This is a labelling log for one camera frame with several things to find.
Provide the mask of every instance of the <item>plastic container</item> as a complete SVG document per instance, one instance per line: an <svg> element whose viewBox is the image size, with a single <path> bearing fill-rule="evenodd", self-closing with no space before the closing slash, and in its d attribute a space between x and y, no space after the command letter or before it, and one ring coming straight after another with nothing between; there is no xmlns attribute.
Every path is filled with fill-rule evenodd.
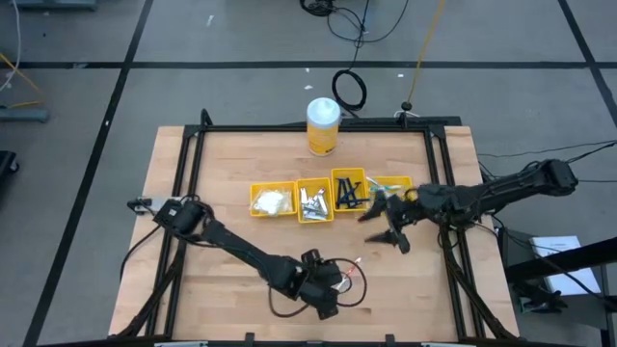
<svg viewBox="0 0 617 347"><path fill-rule="evenodd" d="M335 150L340 123L340 107L328 97L318 97L307 107L308 149L314 155L328 155Z"/></svg>
<svg viewBox="0 0 617 347"><path fill-rule="evenodd" d="M309 198L314 197L321 188L324 188L326 190L326 192L324 193L324 200L326 201L326 204L328 205L328 216L326 217L325 221L305 220L302 218L302 205L300 204L300 189L301 188L307 189L307 196ZM333 210L334 203L333 203L333 196L332 196L332 186L330 185L329 178L326 177L326 178L298 179L296 181L296 197L297 197L297 205L298 205L298 222L303 223L303 224L323 223L323 222L331 222L335 219L335 212Z"/></svg>
<svg viewBox="0 0 617 347"><path fill-rule="evenodd" d="M382 186L394 186L394 185L402 186L401 189L396 191L396 194L398 194L398 196L401 198L405 198L404 197L405 191L414 187L414 182L412 181L412 178L409 176L374 176L374 177L371 176L371 178L376 180L377 183L379 183ZM370 196L374 197L375 193L371 192ZM410 198L412 198L413 200L417 199L417 193L412 192L410 194Z"/></svg>
<svg viewBox="0 0 617 347"><path fill-rule="evenodd" d="M288 182L266 182L266 183L256 183L251 185L251 204L257 198L257 195L262 190L285 190L291 192L291 205L292 210L289 212L281 212L278 216L289 216L298 213L298 189L296 189L296 182L288 181ZM250 208L251 216L253 217L275 217L270 216L265 212L253 211L253 208Z"/></svg>
<svg viewBox="0 0 617 347"><path fill-rule="evenodd" d="M370 201L365 201L359 204L355 208L347 207L346 203L342 203L339 207L336 207L336 201L339 198L338 196L338 185L339 185L338 179L339 178L349 178L349 180L351 181L352 187L356 185L356 182L360 183L360 185L358 186L358 189L356 189L355 191L357 199L370 198L370 196L368 195L368 185L366 183L366 174L364 173L364 169L363 168L332 169L332 190L333 190L333 199L335 201L335 211L336 212L366 211L368 209L368 206L370 205Z"/></svg>

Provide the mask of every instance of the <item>concrete floor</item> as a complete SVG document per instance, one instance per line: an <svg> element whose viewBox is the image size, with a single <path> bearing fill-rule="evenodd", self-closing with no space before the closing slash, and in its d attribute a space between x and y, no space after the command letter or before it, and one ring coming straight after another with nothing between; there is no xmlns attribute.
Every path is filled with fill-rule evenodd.
<svg viewBox="0 0 617 347"><path fill-rule="evenodd" d="M0 346L23 343L110 106L121 62L148 1L99 3L95 13L22 13L23 61L40 63L24 71L44 90L51 120L0 123L0 148L16 151L21 163L21 171L0 200ZM363 5L351 0L337 3L357 12ZM403 4L402 0L374 0L367 21L369 36L386 32ZM617 39L612 35L617 32L613 20L617 2L571 0L568 4L596 61L617 62ZM366 44L359 60L415 60L435 8L436 1L411 0L396 31L386 40ZM333 26L341 32L349 30L344 24L334 18ZM3 3L0 52L12 58L14 25L13 9ZM257 63L129 71L39 343L107 334L120 263L135 220L125 203L142 192L158 126L196 122L203 107L218 124L303 120L309 101L332 94L337 68L316 67L318 62L349 61L353 53L351 43L333 37L325 19L304 13L297 1L154 0L135 62ZM472 127L479 152L507 153L617 138L617 115L611 117L589 67L544 69L533 64L585 62L556 0L447 1L426 59L461 63L422 71L415 111L460 116ZM258 63L268 61L305 63L290 68ZM56 67L48 64L55 62L66 62L68 67L110 64L43 68ZM472 62L529 64L466 68ZM0 70L0 76L6 72ZM414 73L412 68L381 67L356 72L368 86L366 106L359 112L363 117L390 117L406 98ZM607 86L617 91L617 70L601 73ZM349 81L341 80L339 88L345 99L358 97L357 87ZM35 97L16 78L10 89L0 93L0 104ZM582 151L555 156L569 158ZM506 174L537 158L482 161L495 174ZM615 179L615 151L586 158L574 169L579 178ZM611 212L617 206L616 195L617 184L581 183L570 197L525 200L501 216L519 230L575 234L588 244L614 236ZM608 282L615 294L617 270L612 267ZM600 344L598 330L573 323L567 315L520 315L519 323L522 335L531 340Z"/></svg>

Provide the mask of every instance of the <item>yellow plastic tray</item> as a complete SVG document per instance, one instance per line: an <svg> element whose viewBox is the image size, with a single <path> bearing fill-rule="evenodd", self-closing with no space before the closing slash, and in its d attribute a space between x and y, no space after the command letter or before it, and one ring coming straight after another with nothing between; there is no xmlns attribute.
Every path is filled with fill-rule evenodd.
<svg viewBox="0 0 617 347"><path fill-rule="evenodd" d="M325 221L317 221L317 220L304 220L302 217L302 207L300 204L300 189L307 189L307 196L313 197L321 188L324 188L326 192L324 193L324 200L328 205L328 217L326 217ZM333 211L333 196L332 196L332 186L330 185L330 179L326 178L302 178L296 181L296 197L297 197L297 206L298 206L298 222L300 223L322 223L322 222L331 222L335 219L335 212Z"/></svg>
<svg viewBox="0 0 617 347"><path fill-rule="evenodd" d="M264 189L268 190L286 190L291 192L291 205L292 211L290 212L282 212L279 213L278 216L289 216L298 213L298 189L296 189L296 182L267 182L267 183L256 183L251 185L251 204L257 198L259 192ZM253 211L253 207L251 206L251 216L253 217L273 217L269 216L267 213Z"/></svg>
<svg viewBox="0 0 617 347"><path fill-rule="evenodd" d="M352 168L352 169L332 169L332 195L333 200L335 202L335 211L336 212L356 212L356 211L366 211L369 206L369 201L363 202L359 204L355 208L347 207L346 203L342 203L339 207L336 207L336 201L338 200L338 178L349 178L351 180L352 186L356 184L356 182L360 182L360 186L356 190L356 198L358 199L367 199L368 195L368 185L366 183L366 174L364 173L363 168Z"/></svg>
<svg viewBox="0 0 617 347"><path fill-rule="evenodd" d="M379 183L380 185L383 186L392 186L392 185L400 185L403 186L400 190L398 190L397 194L399 197L401 198L405 198L405 191L407 191L410 188L414 187L414 182L412 181L412 178L409 176L374 176L371 177L374 180L377 181L377 183ZM417 198L416 192L412 192L410 194L410 198L412 198L413 200L415 200Z"/></svg>

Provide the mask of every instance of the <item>wooden table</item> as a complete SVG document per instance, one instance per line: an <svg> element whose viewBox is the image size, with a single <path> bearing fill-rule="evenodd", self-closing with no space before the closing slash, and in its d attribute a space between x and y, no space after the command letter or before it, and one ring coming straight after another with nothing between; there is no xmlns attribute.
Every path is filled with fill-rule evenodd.
<svg viewBox="0 0 617 347"><path fill-rule="evenodd" d="M456 183L479 183L469 128L447 127L446 133ZM170 195L181 134L181 127L159 128L145 196ZM437 142L435 151L440 160ZM213 206L218 220L270 254L299 258L316 248L326 258L361 256L368 294L359 307L342 307L338 316L325 321L319 321L313 308L290 319L277 318L268 308L265 282L253 268L221 250L189 247L174 338L242 340L252 332L256 340L383 341L385 334L394 334L397 341L455 341L438 228L432 223L405 228L412 250L403 255L388 245L363 242L387 228L385 218L359 224L356 213L337 213L332 223L300 225L295 216L258 219L249 215L249 187L255 182L329 177L332 168L362 167L369 176L409 175L419 185L430 182L426 163L421 134L340 133L334 153L315 157L309 153L305 133L206 133L197 192ZM150 217L138 217L132 244L153 227ZM125 327L150 294L161 241L162 232L128 261L110 334ZM468 242L479 294L503 325L517 334L496 238L477 227L468 231ZM362 281L354 277L354 287L340 300L356 301L361 290ZM461 299L468 335L473 335L463 291ZM301 303L277 293L274 305L279 312L290 312ZM158 332L163 331L166 311L167 298L162 301Z"/></svg>

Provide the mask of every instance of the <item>white paper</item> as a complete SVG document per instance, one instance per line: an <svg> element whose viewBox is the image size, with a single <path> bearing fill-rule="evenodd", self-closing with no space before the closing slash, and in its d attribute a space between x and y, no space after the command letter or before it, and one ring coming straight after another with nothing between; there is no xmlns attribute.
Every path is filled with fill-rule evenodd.
<svg viewBox="0 0 617 347"><path fill-rule="evenodd" d="M548 256L580 247L580 243L576 236L532 237L530 242L534 246L540 246L533 248L534 252L539 256ZM600 293L600 287L591 269L580 269L570 272L569 274L574 276L577 280L580 280L594 293ZM560 290L562 296L588 294L580 285L566 275L548 276L546 277L546 282L549 290Z"/></svg>

